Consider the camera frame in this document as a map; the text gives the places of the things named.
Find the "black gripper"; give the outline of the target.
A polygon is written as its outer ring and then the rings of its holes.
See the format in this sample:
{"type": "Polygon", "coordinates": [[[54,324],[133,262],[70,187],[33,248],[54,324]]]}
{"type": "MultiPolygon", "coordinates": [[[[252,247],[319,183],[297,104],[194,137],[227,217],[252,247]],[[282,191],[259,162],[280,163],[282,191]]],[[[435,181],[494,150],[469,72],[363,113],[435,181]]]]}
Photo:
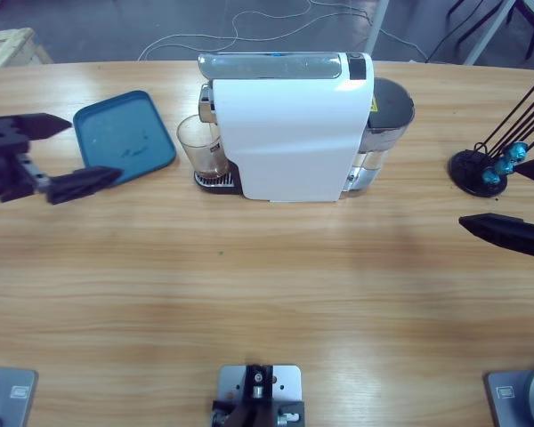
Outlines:
{"type": "Polygon", "coordinates": [[[50,178],[29,157],[30,143],[51,138],[72,123],[47,113],[0,117],[0,202],[45,192],[51,205],[88,197],[110,187],[122,170],[94,166],[50,178]]]}

